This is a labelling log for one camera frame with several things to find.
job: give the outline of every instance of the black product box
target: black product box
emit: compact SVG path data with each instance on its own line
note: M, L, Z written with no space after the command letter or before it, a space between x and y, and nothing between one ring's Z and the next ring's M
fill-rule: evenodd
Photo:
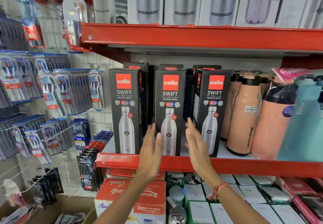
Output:
M163 155L180 156L186 70L156 71L155 124L161 132Z
M148 74L149 74L149 64L143 63L143 62L124 62L123 68L129 68L129 69L141 69L142 71L142 77L141 77L141 87L142 87L142 117L145 119L146 126L149 124L149 117L151 116L149 114L149 106L148 103L148 90L149 90L149 83L148 83ZM143 136L146 134L147 128L142 128Z
M218 153L225 105L234 70L197 71L193 119L202 139L208 145L209 155Z
M183 64L159 64L159 68L166 68L166 69L176 70L178 68L184 68L184 65Z
M116 153L139 154L142 130L141 69L109 69L112 121Z
M193 81L192 81L192 92L191 92L191 106L192 106L192 114L193 116L193 106L194 106L194 94L196 91L196 83L197 83L197 70L202 69L202 70L221 70L220 65L193 65Z

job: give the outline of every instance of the right hand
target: right hand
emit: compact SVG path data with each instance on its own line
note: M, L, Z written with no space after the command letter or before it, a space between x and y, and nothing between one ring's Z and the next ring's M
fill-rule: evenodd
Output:
M190 152L193 169L208 185L220 185L222 180L212 168L207 144L202 140L200 132L190 118L187 119L186 127L185 134L188 143L185 146Z

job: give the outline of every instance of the barcode label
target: barcode label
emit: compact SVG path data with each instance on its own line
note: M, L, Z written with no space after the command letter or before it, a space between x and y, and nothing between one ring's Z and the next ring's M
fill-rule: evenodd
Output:
M258 110L258 107L252 107L252 106L245 106L244 112L251 112L256 113Z

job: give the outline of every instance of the red logo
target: red logo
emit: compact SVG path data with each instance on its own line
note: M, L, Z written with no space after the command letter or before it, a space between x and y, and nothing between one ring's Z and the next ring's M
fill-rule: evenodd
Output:
M210 75L209 89L223 89L224 75Z
M178 90L179 75L164 75L163 90Z
M131 89L131 74L116 73L117 89Z
M200 85L201 83L201 73L197 75L197 84Z

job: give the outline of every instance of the store shelf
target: store shelf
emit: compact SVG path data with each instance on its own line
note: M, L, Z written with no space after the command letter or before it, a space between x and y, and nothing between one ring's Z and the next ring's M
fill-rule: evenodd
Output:
M323 30L82 24L86 44L323 51Z
M181 155L187 152L181 149ZM97 167L138 169L139 155L115 153L114 138L111 139L96 160ZM257 160L251 155L238 157L230 154L224 143L220 144L218 158L211 158L211 164L217 173L272 175L293 177L323 177L323 163L290 162L278 160ZM187 156L163 156L160 170L193 172L190 158Z

